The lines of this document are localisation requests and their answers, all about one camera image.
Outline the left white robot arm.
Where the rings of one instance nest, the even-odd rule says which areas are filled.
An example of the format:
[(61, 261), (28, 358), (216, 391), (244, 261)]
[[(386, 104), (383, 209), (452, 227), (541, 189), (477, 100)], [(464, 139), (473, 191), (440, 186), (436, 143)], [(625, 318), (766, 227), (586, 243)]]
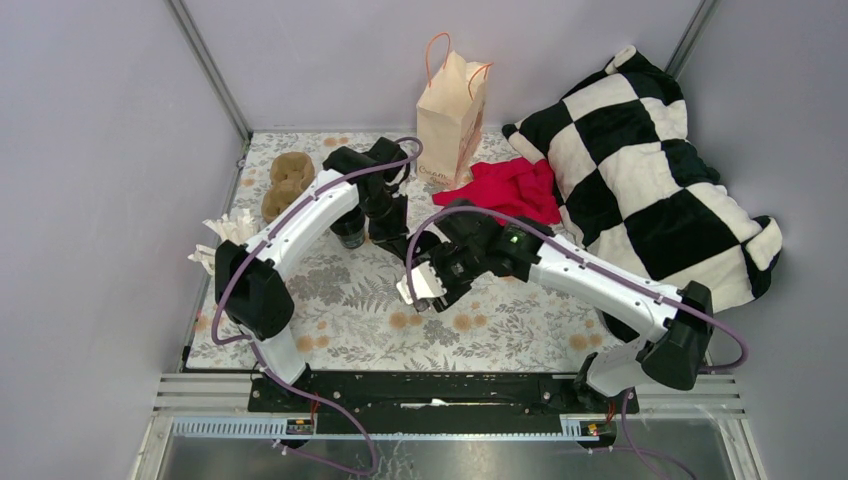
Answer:
[(298, 351), (289, 322), (294, 301), (285, 281), (329, 229), (352, 214), (368, 226), (372, 242), (404, 258), (409, 248), (408, 199), (399, 185), (423, 151), (413, 138), (379, 138), (366, 152), (340, 147), (331, 152), (313, 182), (267, 227), (240, 244), (222, 242), (215, 251), (214, 321), (234, 322), (239, 339), (250, 341), (259, 365), (277, 377), (272, 398), (288, 411), (309, 401), (310, 385), (300, 377), (307, 362)]

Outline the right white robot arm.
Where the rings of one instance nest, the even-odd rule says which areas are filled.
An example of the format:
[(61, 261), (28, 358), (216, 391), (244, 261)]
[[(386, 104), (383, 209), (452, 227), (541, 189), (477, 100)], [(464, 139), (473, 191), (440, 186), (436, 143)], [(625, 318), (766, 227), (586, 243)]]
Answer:
[(642, 278), (544, 226), (471, 204), (447, 207), (426, 222), (447, 239), (422, 255), (407, 252), (397, 283), (406, 304), (442, 311), (485, 273), (535, 283), (591, 304), (636, 334), (584, 361), (573, 386), (583, 410), (597, 412), (642, 384), (694, 387), (713, 332), (708, 287), (691, 281), (679, 289)]

